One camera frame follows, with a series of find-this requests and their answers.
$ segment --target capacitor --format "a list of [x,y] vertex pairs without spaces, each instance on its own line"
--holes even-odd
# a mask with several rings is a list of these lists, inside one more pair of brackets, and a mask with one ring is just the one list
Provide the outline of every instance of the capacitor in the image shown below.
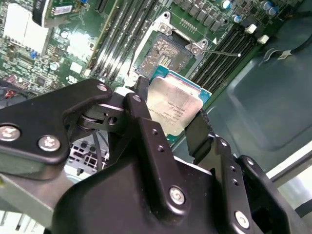
[[269,16],[275,16],[277,14],[277,8],[276,7],[271,7],[269,10],[266,11],[266,13]]
[[50,69],[52,71],[56,71],[59,68],[59,63],[58,62],[51,62],[50,63]]
[[242,17],[238,15],[232,15],[232,20],[234,23],[240,23],[242,20]]
[[231,7],[231,2],[229,0],[224,0],[221,3],[221,8],[222,9],[229,9]]
[[272,3],[269,2],[269,1],[262,1],[260,3],[260,7],[265,10],[265,11],[268,11],[271,7],[272,7]]
[[36,58],[36,56],[37,56],[37,52],[36,52],[36,51],[30,52],[30,57],[31,57],[32,59]]
[[69,33],[66,32],[66,31],[63,31],[63,32],[60,33],[60,36],[61,36],[62,38],[64,38],[64,39],[67,39],[68,36],[69,36]]

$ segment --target chip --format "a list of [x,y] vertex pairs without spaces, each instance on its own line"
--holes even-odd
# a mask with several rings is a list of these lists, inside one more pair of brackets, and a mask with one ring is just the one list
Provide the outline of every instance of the chip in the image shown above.
[[258,11],[258,9],[257,9],[256,7],[253,7],[253,8],[250,10],[250,13],[254,15],[254,14],[257,13],[257,11]]
[[44,86],[45,85],[45,79],[42,77],[37,77],[36,84],[40,85],[40,86]]

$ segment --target cable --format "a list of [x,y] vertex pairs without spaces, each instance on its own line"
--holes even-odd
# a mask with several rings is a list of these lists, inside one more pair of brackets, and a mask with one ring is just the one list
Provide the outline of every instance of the cable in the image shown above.
[[240,53],[232,54],[232,53],[223,52],[223,51],[216,51],[216,50],[203,50],[203,53],[211,53],[211,54],[217,54],[217,55],[225,55],[225,56],[230,56],[230,57],[241,57],[241,56],[242,56]]
[[[312,17],[312,11],[304,11],[304,12],[297,12],[297,13],[293,13],[290,15],[286,16],[286,19],[302,19],[302,18],[308,18],[308,17]],[[289,55],[294,55],[297,54],[298,52],[304,50],[305,48],[307,48],[310,44],[312,43],[312,34],[309,36],[309,38],[302,43],[301,45],[299,45],[298,47],[292,49],[292,50],[276,50],[274,51],[270,56],[270,57],[281,57],[283,56],[283,58],[281,57],[281,59],[285,59],[287,56]]]
[[105,137],[103,136],[102,133],[100,133],[99,131],[97,132],[99,134],[99,136],[102,138],[102,140],[104,141],[104,143],[106,144],[107,147],[109,147],[108,142],[106,141]]
[[96,147],[96,153],[97,153],[97,171],[101,171],[102,170],[102,151],[101,151],[101,147],[99,145],[98,142],[98,136],[96,132],[92,133],[93,136],[93,140],[94,140],[94,145]]

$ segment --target green circuit board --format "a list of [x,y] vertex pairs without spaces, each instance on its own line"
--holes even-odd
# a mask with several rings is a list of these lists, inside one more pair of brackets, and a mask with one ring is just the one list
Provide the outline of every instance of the green circuit board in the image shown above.
[[[164,65],[218,95],[263,46],[257,39],[273,36],[301,1],[271,2],[275,12],[269,12],[261,0],[50,0],[52,20],[56,7],[73,7],[53,27],[40,27],[32,20],[36,0],[1,0],[0,78],[40,93],[87,78],[114,89],[133,86],[138,75],[150,78]],[[255,32],[246,33],[253,25]]]
[[[107,5],[101,13],[96,10],[98,9],[98,0],[89,0],[85,4],[76,2],[77,5],[79,5],[79,9],[76,9],[77,7],[75,7],[74,12],[67,17],[68,22],[49,29],[49,33],[46,37],[47,45],[43,53],[37,53],[35,56],[31,56],[31,48],[27,48],[27,46],[19,46],[17,43],[14,43],[14,38],[10,38],[5,34],[5,23],[8,5],[17,3],[31,12],[33,2],[31,0],[2,0],[0,3],[1,77],[4,78],[16,75],[18,78],[16,82],[18,82],[19,85],[22,85],[23,87],[32,87],[44,93],[92,76],[97,77],[97,73],[93,72],[93,66],[99,57],[101,46],[103,46],[108,40],[108,37],[111,36],[110,33],[113,33],[110,27],[114,26],[114,22],[118,20],[119,17],[121,23],[117,26],[124,26],[125,32],[123,33],[127,33],[126,30],[131,30],[130,27],[125,27],[125,21],[120,17],[122,6],[126,3],[129,4],[129,8],[125,8],[125,10],[127,10],[127,15],[123,13],[124,17],[132,16],[134,18],[138,14],[137,10],[139,10],[139,7],[137,9],[131,8],[133,3],[136,2],[135,0],[129,0],[129,2],[107,2]],[[215,49],[231,30],[234,25],[232,15],[238,8],[240,8],[239,11],[242,18],[247,17],[247,12],[253,7],[258,9],[254,14],[254,18],[259,22],[268,17],[264,11],[259,10],[260,1],[257,0],[238,0],[229,9],[222,9],[220,6],[221,1],[201,1],[198,8],[200,8],[200,10],[205,9],[205,17],[213,17],[214,21],[211,25],[213,26],[215,22],[218,22],[219,27],[211,30],[211,25],[206,24],[204,19],[198,20],[198,16],[191,15],[194,15],[194,12],[191,12],[191,10],[192,7],[195,6],[195,3],[192,3],[189,6],[189,9],[185,10],[183,4],[176,3],[178,1],[149,2],[150,6],[153,8],[147,15],[145,15],[145,23],[140,29],[142,35],[160,14],[169,11],[171,13],[171,25],[189,37],[192,41],[198,41],[203,38],[207,39],[209,42],[208,49]],[[241,5],[244,4],[244,2],[247,2],[247,4],[245,8],[241,9]],[[290,0],[282,1],[280,4],[280,10],[282,10],[284,6],[289,5],[290,2]],[[267,22],[269,28],[271,25],[276,25],[275,21],[277,21],[277,24],[281,24],[281,21],[277,16],[269,17]],[[122,31],[119,30],[114,33],[121,34]],[[152,41],[153,37],[147,41],[145,50],[149,50]],[[116,41],[115,44],[116,47],[120,47],[120,44]],[[133,43],[128,44],[129,47],[124,48],[124,51],[120,51],[119,54],[116,53],[116,48],[115,50],[113,48],[106,51],[111,52],[116,58],[123,56],[120,61],[121,63],[129,63],[136,45]],[[208,57],[209,54],[206,54],[201,62],[204,62]],[[186,75],[187,71],[189,71],[194,64],[195,59],[190,59],[189,63],[181,69],[181,74]],[[45,82],[38,83],[38,77],[43,78]],[[109,81],[114,87],[123,85],[124,77],[125,74],[116,75],[115,73],[114,77],[109,79]]]

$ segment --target silver screw head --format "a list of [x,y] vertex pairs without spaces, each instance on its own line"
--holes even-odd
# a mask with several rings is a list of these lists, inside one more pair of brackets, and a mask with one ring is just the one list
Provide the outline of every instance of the silver screw head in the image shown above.
[[199,49],[197,47],[192,48],[191,51],[194,55],[197,55],[199,53]]
[[13,126],[1,126],[0,127],[0,140],[13,141],[20,137],[20,131]]
[[97,88],[100,89],[100,90],[102,90],[102,91],[107,91],[107,88],[105,87],[104,84],[99,84],[99,85],[97,85]]
[[38,146],[43,151],[53,152],[60,148],[60,141],[55,136],[47,135],[40,138]]
[[166,33],[167,32],[167,26],[165,24],[161,24],[161,26],[159,27],[159,30],[162,32],[162,33]]
[[132,98],[138,102],[141,102],[141,98],[138,95],[133,95]]
[[172,201],[177,205],[182,205],[185,202],[185,196],[183,192],[177,187],[171,187],[169,190],[169,195]]
[[240,226],[242,226],[245,229],[249,228],[249,221],[247,217],[241,211],[235,212],[235,218],[238,221]]
[[250,165],[253,165],[254,162],[250,159],[250,158],[247,158],[247,162],[250,164]]

